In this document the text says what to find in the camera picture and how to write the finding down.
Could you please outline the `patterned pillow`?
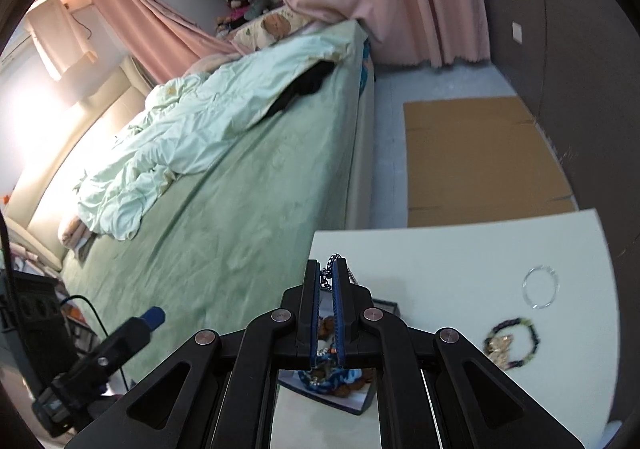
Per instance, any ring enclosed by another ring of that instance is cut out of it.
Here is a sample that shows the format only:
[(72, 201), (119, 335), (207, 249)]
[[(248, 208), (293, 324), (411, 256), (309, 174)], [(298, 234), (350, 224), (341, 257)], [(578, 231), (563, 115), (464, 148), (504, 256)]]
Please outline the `patterned pillow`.
[(231, 42), (244, 52), (256, 52), (288, 38), (315, 21), (312, 17), (283, 6), (239, 28)]

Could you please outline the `green bed mattress cover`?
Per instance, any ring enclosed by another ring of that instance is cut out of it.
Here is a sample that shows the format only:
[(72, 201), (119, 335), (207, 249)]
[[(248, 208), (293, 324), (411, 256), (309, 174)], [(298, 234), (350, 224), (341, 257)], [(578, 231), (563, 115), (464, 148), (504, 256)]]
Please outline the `green bed mattress cover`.
[(208, 170), (175, 180), (132, 238), (96, 233), (84, 259), (65, 258), (67, 290), (84, 297), (92, 328), (165, 312), (125, 377), (143, 380), (200, 330), (238, 331), (276, 308), (303, 281), (314, 234), (352, 222), (364, 188), (358, 142), (372, 126), (367, 35), (353, 21), (316, 33), (349, 44), (318, 92), (260, 120)]

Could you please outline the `flat brown cardboard sheet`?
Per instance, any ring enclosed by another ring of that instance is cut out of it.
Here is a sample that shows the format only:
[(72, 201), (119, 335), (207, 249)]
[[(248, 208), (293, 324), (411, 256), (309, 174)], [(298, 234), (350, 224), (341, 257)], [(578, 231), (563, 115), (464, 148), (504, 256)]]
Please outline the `flat brown cardboard sheet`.
[(407, 102), (408, 225), (573, 212), (559, 162), (521, 98)]

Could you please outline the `black jewelry box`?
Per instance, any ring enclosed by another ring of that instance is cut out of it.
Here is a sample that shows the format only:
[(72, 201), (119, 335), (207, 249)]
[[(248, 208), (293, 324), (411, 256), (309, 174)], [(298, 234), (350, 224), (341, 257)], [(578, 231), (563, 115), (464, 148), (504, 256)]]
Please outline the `black jewelry box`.
[(374, 370), (341, 368), (335, 355), (332, 296), (321, 291), (317, 365), (311, 370), (281, 370), (279, 383), (318, 403), (350, 414), (363, 414), (375, 395)]

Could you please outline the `white wall socket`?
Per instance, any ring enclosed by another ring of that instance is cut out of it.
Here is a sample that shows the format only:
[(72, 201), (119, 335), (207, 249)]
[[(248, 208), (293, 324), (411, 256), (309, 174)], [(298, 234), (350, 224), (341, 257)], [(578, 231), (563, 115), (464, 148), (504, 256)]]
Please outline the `white wall socket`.
[(518, 44), (523, 43), (523, 28), (515, 21), (512, 22), (512, 39)]

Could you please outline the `pink curtain at left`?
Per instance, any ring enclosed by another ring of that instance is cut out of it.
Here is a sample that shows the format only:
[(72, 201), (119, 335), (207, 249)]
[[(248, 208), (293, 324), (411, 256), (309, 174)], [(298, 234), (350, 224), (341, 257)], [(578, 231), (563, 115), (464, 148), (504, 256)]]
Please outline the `pink curtain at left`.
[(182, 76), (208, 56), (239, 56), (163, 0), (91, 0), (130, 53), (158, 82)]

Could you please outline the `pale green duvet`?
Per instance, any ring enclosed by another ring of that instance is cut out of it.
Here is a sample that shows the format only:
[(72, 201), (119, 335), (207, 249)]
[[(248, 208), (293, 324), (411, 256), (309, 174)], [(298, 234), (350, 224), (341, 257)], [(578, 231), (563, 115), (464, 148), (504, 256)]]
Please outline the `pale green duvet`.
[(157, 85), (144, 110), (93, 161), (75, 187), (76, 216), (122, 241), (178, 178), (215, 165), (303, 74), (348, 54), (346, 39), (322, 33), (292, 40)]

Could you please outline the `stuffed toys pile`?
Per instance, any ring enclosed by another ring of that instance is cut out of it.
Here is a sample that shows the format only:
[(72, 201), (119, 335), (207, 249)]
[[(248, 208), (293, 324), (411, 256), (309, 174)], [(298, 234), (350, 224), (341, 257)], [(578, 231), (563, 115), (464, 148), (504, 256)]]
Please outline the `stuffed toys pile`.
[(233, 0), (230, 13), (217, 18), (216, 37), (221, 39), (231, 31), (282, 5), (282, 0)]

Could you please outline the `black garment on bed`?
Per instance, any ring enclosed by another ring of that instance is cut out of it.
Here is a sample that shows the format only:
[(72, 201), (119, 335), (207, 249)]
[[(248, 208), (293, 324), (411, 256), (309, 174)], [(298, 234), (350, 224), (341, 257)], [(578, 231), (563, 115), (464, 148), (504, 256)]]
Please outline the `black garment on bed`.
[(273, 117), (280, 111), (285, 111), (289, 105), (298, 97), (314, 94), (320, 90), (324, 79), (335, 69), (333, 61), (321, 60), (303, 72), (300, 76), (288, 84), (285, 90), (271, 104), (264, 120)]

